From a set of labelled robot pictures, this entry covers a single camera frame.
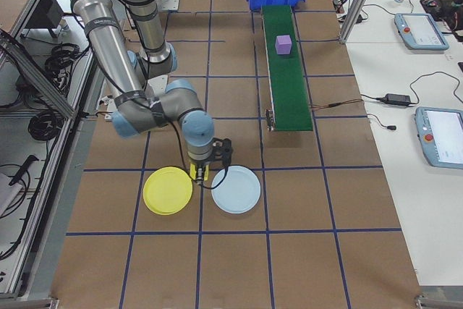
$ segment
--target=yellow plate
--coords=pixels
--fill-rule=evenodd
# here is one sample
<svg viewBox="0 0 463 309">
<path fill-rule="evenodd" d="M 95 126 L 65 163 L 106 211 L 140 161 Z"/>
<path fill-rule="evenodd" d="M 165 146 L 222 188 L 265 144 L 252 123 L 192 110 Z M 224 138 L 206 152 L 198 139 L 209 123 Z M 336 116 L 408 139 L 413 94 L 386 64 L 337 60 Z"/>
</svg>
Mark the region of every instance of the yellow plate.
<svg viewBox="0 0 463 309">
<path fill-rule="evenodd" d="M 152 212 L 172 215 L 190 201 L 193 185 L 186 172 L 174 166 L 159 169 L 150 175 L 143 187 L 143 200 Z"/>
</svg>

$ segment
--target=floor grid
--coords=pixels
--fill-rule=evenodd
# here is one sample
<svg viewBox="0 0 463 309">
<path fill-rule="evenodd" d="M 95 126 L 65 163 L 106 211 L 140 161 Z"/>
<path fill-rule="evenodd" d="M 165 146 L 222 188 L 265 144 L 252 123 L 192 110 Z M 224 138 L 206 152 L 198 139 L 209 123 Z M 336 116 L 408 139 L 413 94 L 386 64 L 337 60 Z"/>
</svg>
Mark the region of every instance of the floor grid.
<svg viewBox="0 0 463 309">
<path fill-rule="evenodd" d="M 330 2 L 294 11 L 319 105 L 361 98 Z M 62 307 L 414 308 L 420 289 L 363 104 L 313 111 L 314 132 L 270 133 L 260 14 L 245 0 L 181 0 L 161 21 L 178 54 L 171 80 L 195 87 L 233 164 L 258 176 L 260 201 L 232 216 L 195 187 L 179 213 L 151 213 L 145 180 L 181 166 L 174 131 L 121 140 L 98 119 L 53 286 Z"/>
</svg>

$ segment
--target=robotic arm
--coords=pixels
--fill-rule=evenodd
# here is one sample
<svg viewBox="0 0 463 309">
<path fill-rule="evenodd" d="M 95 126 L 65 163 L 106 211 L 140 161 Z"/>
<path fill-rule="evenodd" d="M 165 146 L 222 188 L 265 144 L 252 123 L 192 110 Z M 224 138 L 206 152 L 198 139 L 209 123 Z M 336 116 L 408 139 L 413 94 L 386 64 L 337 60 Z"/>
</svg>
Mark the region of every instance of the robotic arm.
<svg viewBox="0 0 463 309">
<path fill-rule="evenodd" d="M 174 71 L 175 50 L 164 40 L 156 0 L 122 1 L 140 36 L 140 62 L 147 72 L 146 78 Z M 146 96 L 142 88 L 145 78 L 137 76 L 136 61 L 126 52 L 111 0 L 71 0 L 71 8 L 84 21 L 85 34 L 110 82 L 117 107 L 112 119 L 119 135 L 131 137 L 177 120 L 187 143 L 190 176 L 194 180 L 207 179 L 212 161 L 222 160 L 224 166 L 230 164 L 231 142 L 213 137 L 213 120 L 203 110 L 191 84 L 177 80 L 167 85 L 162 96 Z"/>
</svg>

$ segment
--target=green conveyor belt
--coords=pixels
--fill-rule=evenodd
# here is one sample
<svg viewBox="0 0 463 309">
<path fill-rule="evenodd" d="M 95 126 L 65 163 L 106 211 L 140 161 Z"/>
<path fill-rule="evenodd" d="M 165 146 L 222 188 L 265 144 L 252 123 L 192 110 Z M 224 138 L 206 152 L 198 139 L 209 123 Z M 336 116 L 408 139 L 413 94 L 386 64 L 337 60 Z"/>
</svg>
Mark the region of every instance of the green conveyor belt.
<svg viewBox="0 0 463 309">
<path fill-rule="evenodd" d="M 302 74 L 299 50 L 292 22 L 290 6 L 264 6 L 263 27 L 266 36 L 268 74 L 273 104 L 274 130 L 313 130 L 307 98 L 307 85 Z M 289 35 L 290 54 L 278 55 L 275 40 L 278 35 Z"/>
</svg>

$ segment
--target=electrical cord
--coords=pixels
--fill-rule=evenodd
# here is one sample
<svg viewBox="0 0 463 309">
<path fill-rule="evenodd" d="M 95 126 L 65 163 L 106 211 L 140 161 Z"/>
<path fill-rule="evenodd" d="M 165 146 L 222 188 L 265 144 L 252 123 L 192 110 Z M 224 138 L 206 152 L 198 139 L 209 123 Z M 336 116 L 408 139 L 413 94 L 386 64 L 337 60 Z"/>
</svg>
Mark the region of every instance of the electrical cord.
<svg viewBox="0 0 463 309">
<path fill-rule="evenodd" d="M 85 30 L 85 27 L 82 23 L 80 23 L 79 19 L 77 18 L 77 15 L 73 12 L 71 14 L 66 14 L 67 16 L 72 16 L 75 20 L 75 22 L 77 22 L 77 24 L 79 25 L 79 27 L 81 27 L 83 30 Z"/>
<path fill-rule="evenodd" d="M 374 99 L 375 101 L 378 100 L 378 98 L 376 97 L 370 97 L 370 96 L 367 96 L 366 94 L 360 94 L 362 97 L 365 97 L 365 98 L 369 98 L 369 99 Z"/>
<path fill-rule="evenodd" d="M 412 9 L 410 10 L 410 14 L 412 14 L 412 13 L 413 13 L 413 10 L 415 9 L 415 6 L 413 5 L 412 0 L 408 0 L 408 2 L 409 2 L 409 4 L 410 4 L 410 7 L 412 8 Z"/>
<path fill-rule="evenodd" d="M 391 124 L 389 126 L 385 126 L 379 119 L 379 117 L 377 117 L 376 115 L 374 114 L 367 114 L 367 116 L 373 116 L 379 123 L 380 126 L 382 126 L 382 128 L 384 129 L 387 129 L 387 130 L 396 130 L 397 129 L 397 126 Z"/>
<path fill-rule="evenodd" d="M 13 255 L 13 253 L 16 251 L 16 249 L 21 244 L 22 238 L 24 237 L 24 233 L 26 231 L 27 225 L 28 225 L 30 217 L 32 215 L 34 205 L 35 205 L 35 201 L 37 200 L 37 197 L 38 197 L 38 193 L 41 191 L 41 187 L 42 187 L 42 184 L 43 184 L 43 179 L 45 177 L 45 170 L 48 167 L 48 163 L 50 161 L 51 153 L 53 152 L 53 149 L 55 148 L 55 146 L 56 146 L 56 144 L 58 142 L 57 140 L 58 140 L 58 138 L 56 137 L 54 142 L 53 142 L 53 145 L 51 146 L 51 149 L 49 151 L 48 151 L 48 147 L 47 147 L 47 154 L 46 154 L 45 161 L 43 162 L 43 167 L 42 167 L 40 179 L 38 180 L 37 187 L 35 188 L 35 191 L 34 191 L 32 197 L 29 200 L 29 206 L 27 207 L 26 216 L 25 216 L 25 218 L 22 219 L 22 228 L 21 228 L 20 234 L 19 234 L 18 238 L 16 239 L 16 241 L 12 242 L 12 246 L 10 246 L 8 250 L 0 252 L 0 261 L 5 260 L 9 256 Z"/>
<path fill-rule="evenodd" d="M 395 16 L 396 14 L 388 11 L 387 9 L 385 9 L 384 7 L 382 7 L 381 5 L 377 5 L 377 4 L 365 4 L 363 5 L 363 7 L 379 7 L 380 9 L 383 9 L 384 11 L 386 11 L 388 14 L 391 14 L 392 16 Z"/>
<path fill-rule="evenodd" d="M 198 186 L 200 186 L 201 188 L 204 188 L 206 190 L 215 190 L 217 187 L 219 187 L 220 185 L 222 185 L 222 183 L 225 181 L 226 179 L 226 175 L 229 173 L 229 167 L 225 167 L 225 173 L 224 173 L 224 177 L 221 178 L 221 180 L 217 183 L 217 185 L 215 186 L 212 186 L 212 187 L 208 187 L 208 186 L 205 186 L 204 184 L 201 184 L 200 182 L 196 182 L 196 184 Z"/>
<path fill-rule="evenodd" d="M 463 103 L 463 100 L 456 94 L 456 90 L 458 90 L 458 87 L 460 86 L 460 80 L 453 76 L 453 75 L 450 75 L 446 72 L 441 72 L 441 71 L 437 71 L 437 72 L 431 72 L 430 74 L 424 74 L 424 75 L 420 75 L 419 77 L 417 77 L 416 79 L 414 79 L 410 84 L 409 84 L 409 87 L 410 87 L 410 90 L 412 90 L 413 94 L 415 95 L 415 97 L 417 97 L 417 102 L 416 103 L 413 103 L 414 105 L 416 104 L 419 104 L 420 103 L 420 97 L 418 96 L 418 94 L 416 93 L 416 91 L 413 89 L 413 84 L 415 84 L 419 79 L 421 79 L 422 77 L 427 77 L 427 76 L 431 76 L 431 75 L 435 75 L 435 74 L 444 74 L 444 75 L 447 75 L 448 77 L 451 77 L 452 79 L 456 80 L 457 84 L 456 84 L 456 87 L 455 89 L 453 90 L 453 94 L 455 96 L 456 99 L 458 99 L 460 101 L 460 103 Z"/>
<path fill-rule="evenodd" d="M 182 140 L 180 139 L 179 130 L 177 129 L 177 127 L 175 127 L 175 124 L 170 119 L 168 119 L 167 122 L 172 126 L 172 128 L 174 128 L 175 135 L 177 136 L 177 142 L 178 142 L 178 145 L 179 145 L 180 158 L 182 159 L 183 170 L 186 172 L 187 171 L 187 165 L 186 165 L 186 162 L 185 162 L 185 157 L 183 156 Z"/>
<path fill-rule="evenodd" d="M 16 67 L 17 71 L 19 72 L 20 77 L 22 77 L 22 79 L 25 80 L 24 71 L 22 70 L 22 68 L 21 68 L 21 66 L 20 66 L 20 63 L 17 61 L 16 57 L 14 57 L 12 54 L 10 54 L 10 53 L 8 52 L 8 50 L 6 50 L 6 49 L 5 49 L 3 46 L 1 46 L 1 45 L 0 45 L 0 51 L 4 52 L 4 53 L 8 56 L 10 62 Z M 27 94 L 26 94 L 26 93 L 22 93 L 22 92 L 20 91 L 18 97 L 22 99 L 23 103 L 24 103 L 29 109 L 34 109 L 33 107 L 31 107 L 31 106 L 29 106 L 29 105 L 27 104 L 27 101 L 26 101 L 26 100 L 27 100 Z M 9 108 L 9 107 L 11 107 L 11 106 L 13 106 L 13 105 L 7 104 L 7 105 L 4 106 L 4 109 L 7 109 L 7 108 Z"/>
<path fill-rule="evenodd" d="M 87 116 L 96 116 L 98 117 L 98 115 L 111 115 L 112 112 L 111 111 L 97 111 L 94 115 L 87 115 Z"/>
<path fill-rule="evenodd" d="M 1 29 L 0 28 L 0 36 L 2 36 L 3 38 L 5 38 L 6 40 L 8 40 L 12 45 L 15 45 L 16 47 L 18 47 L 19 50 L 21 50 L 21 52 L 25 55 L 26 59 L 36 68 L 38 69 L 42 74 L 44 74 L 45 76 L 47 76 L 46 72 L 43 70 L 43 68 L 41 66 L 39 66 L 35 61 L 34 59 L 32 58 L 32 56 L 29 54 L 29 52 L 27 52 L 26 48 L 18 41 L 16 40 L 15 38 L 13 38 L 10 34 L 8 34 L 8 32 L 6 32 L 5 30 Z M 17 67 L 19 66 L 19 63 L 18 61 L 15 59 L 15 57 L 10 53 L 8 52 L 8 50 L 6 50 L 3 46 L 0 46 L 1 47 L 1 50 L 7 55 L 9 56 L 11 59 L 15 60 L 15 63 L 17 65 Z"/>
<path fill-rule="evenodd" d="M 135 14 L 132 12 L 132 10 L 127 6 L 126 4 L 126 1 L 125 0 L 117 0 L 119 3 L 122 4 L 122 6 L 125 8 L 125 13 L 126 15 L 129 14 L 131 17 L 135 16 Z M 145 42 L 143 41 L 143 35 L 141 35 L 141 32 L 140 32 L 140 29 L 138 27 L 138 23 L 136 21 L 133 22 L 134 26 L 135 26 L 135 30 L 137 31 L 137 34 L 138 34 L 138 37 L 140 38 L 140 44 L 141 46 L 145 49 L 145 50 L 148 50 L 148 48 L 146 47 L 145 45 Z"/>
<path fill-rule="evenodd" d="M 51 43 L 50 41 L 45 41 L 45 40 L 41 40 L 41 39 L 32 38 L 32 37 L 27 36 L 27 35 L 21 35 L 21 38 L 22 39 L 32 40 L 32 41 L 37 41 L 39 43 L 47 43 L 48 45 L 53 45 L 53 46 L 60 44 L 60 43 Z"/>
<path fill-rule="evenodd" d="M 30 119 L 27 131 L 35 140 L 48 141 L 61 132 L 63 123 L 62 116 L 56 110 L 47 109 Z"/>
<path fill-rule="evenodd" d="M 0 105 L 0 109 L 12 108 L 13 106 L 16 106 L 17 104 L 19 104 L 21 102 L 21 100 L 22 100 L 22 93 L 19 92 L 14 101 L 12 101 L 11 103 L 8 103 L 8 104 Z"/>
<path fill-rule="evenodd" d="M 5 166 L 15 166 L 20 168 L 21 166 L 19 164 L 2 164 L 0 167 L 5 167 Z M 5 212 L 2 216 L 0 216 L 0 219 L 4 219 L 5 217 L 13 214 L 24 202 L 25 197 L 27 195 L 27 192 L 29 192 L 29 187 L 31 183 L 31 178 L 30 178 L 30 173 L 28 170 L 25 171 L 25 174 L 27 175 L 27 183 L 24 181 L 23 178 L 21 178 L 19 181 L 22 183 L 23 186 L 23 194 L 20 196 L 18 200 L 15 202 L 11 203 L 6 209 Z"/>
<path fill-rule="evenodd" d="M 310 108 L 312 109 L 312 111 L 319 111 L 321 109 L 330 109 L 330 108 L 335 108 L 335 107 L 340 106 L 340 105 L 360 103 L 362 101 L 363 101 L 363 99 L 356 98 L 356 99 L 350 99 L 348 101 L 340 101 L 340 102 L 337 102 L 337 103 L 330 103 L 330 104 L 327 104 L 327 105 L 312 104 L 312 105 L 310 105 Z"/>
<path fill-rule="evenodd" d="M 47 77 L 65 96 L 69 94 L 74 63 L 80 58 L 81 52 L 78 45 L 60 43 L 51 49 L 50 57 L 45 60 Z"/>
<path fill-rule="evenodd" d="M 37 103 L 37 104 L 42 104 L 39 100 L 28 100 L 30 97 L 30 95 L 28 94 L 25 94 L 23 97 L 22 97 L 22 102 L 24 103 L 24 105 L 28 108 L 28 109 L 31 109 L 31 110 L 37 110 L 37 111 L 43 111 L 43 110 L 47 110 L 47 108 L 36 108 L 32 105 L 30 105 L 29 103 L 32 102 L 32 103 Z"/>
</svg>

